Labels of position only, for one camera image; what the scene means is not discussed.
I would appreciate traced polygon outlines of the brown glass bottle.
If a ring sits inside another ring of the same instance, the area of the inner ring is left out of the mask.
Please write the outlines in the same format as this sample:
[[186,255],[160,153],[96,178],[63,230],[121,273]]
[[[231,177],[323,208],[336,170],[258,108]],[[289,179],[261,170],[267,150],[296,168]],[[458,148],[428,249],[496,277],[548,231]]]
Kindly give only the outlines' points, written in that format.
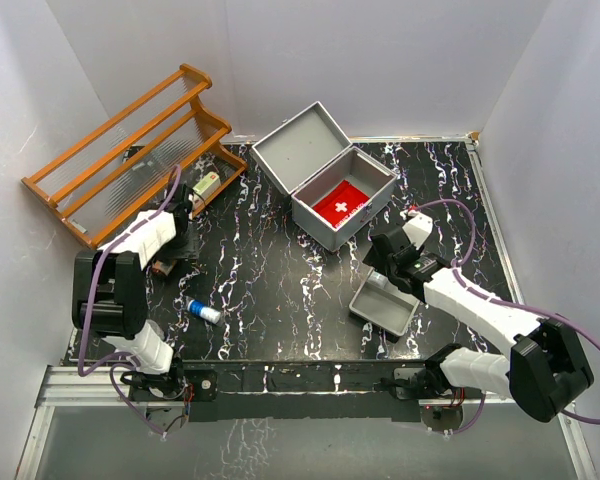
[[167,260],[167,261],[155,260],[151,265],[151,272],[154,275],[158,275],[161,277],[168,277],[172,273],[172,271],[174,270],[176,265],[177,265],[176,260]]

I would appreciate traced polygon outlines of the grey divider tray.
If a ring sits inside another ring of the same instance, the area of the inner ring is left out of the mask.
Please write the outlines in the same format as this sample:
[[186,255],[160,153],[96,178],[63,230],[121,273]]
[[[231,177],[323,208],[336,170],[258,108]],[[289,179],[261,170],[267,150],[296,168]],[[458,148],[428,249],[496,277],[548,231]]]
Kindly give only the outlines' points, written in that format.
[[371,270],[349,303],[349,311],[396,337],[403,336],[420,305],[413,295],[401,292],[389,281],[384,289],[367,282]]

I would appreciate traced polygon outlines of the white green-label pill bottle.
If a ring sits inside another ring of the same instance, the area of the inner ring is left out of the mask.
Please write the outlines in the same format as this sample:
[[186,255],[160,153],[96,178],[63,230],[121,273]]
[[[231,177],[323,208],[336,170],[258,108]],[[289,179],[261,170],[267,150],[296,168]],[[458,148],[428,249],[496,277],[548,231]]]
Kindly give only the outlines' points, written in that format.
[[372,272],[369,275],[367,282],[378,289],[384,289],[388,283],[388,279],[378,272]]

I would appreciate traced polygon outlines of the blue white tube bottle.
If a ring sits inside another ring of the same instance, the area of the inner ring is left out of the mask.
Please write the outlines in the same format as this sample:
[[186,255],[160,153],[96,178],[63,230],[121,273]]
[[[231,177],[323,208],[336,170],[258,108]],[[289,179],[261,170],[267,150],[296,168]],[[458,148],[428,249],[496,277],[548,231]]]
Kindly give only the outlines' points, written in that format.
[[188,313],[194,315],[212,325],[221,325],[224,321],[224,314],[204,303],[187,297],[185,299],[185,308]]

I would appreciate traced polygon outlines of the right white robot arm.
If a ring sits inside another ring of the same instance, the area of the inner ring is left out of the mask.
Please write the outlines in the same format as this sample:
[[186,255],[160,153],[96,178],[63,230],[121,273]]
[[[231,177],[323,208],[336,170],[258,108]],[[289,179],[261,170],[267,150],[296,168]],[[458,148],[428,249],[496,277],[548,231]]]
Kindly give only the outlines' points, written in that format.
[[482,353],[454,343],[442,347],[420,371],[395,380],[413,397],[478,389],[509,397],[527,415],[547,423],[593,385],[594,374],[573,329],[479,289],[448,261],[412,242],[403,228],[372,235],[364,262],[400,292],[454,317],[497,349]]

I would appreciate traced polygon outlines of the red first aid pouch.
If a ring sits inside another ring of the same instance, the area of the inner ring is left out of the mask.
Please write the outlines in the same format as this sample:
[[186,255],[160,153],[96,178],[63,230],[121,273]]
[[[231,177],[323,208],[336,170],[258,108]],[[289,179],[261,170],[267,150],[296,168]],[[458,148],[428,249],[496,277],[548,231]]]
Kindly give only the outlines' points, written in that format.
[[369,200],[369,196],[349,181],[341,181],[313,210],[334,229],[339,228]]

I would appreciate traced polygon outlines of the grey metal case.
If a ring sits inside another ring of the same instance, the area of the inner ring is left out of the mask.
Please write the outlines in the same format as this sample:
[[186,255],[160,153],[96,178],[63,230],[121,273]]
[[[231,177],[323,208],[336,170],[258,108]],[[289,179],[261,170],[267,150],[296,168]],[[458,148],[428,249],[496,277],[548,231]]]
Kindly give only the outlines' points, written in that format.
[[[276,188],[291,198],[293,221],[335,252],[391,199],[397,175],[363,152],[316,101],[251,147],[251,155]],[[346,180],[369,196],[334,229],[313,206]]]

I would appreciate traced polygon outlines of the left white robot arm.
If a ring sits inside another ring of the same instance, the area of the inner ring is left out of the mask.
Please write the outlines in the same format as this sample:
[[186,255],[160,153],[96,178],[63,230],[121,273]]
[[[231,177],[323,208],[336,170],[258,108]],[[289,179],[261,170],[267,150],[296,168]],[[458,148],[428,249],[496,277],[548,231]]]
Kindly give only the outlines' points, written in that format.
[[177,264],[199,257],[193,206],[192,188],[172,186],[158,208],[139,212],[114,240],[77,254],[72,322],[82,331],[81,376],[117,360],[153,375],[152,387],[166,399],[184,392],[187,376],[172,365],[174,350],[149,319],[145,280],[153,266],[167,276]]

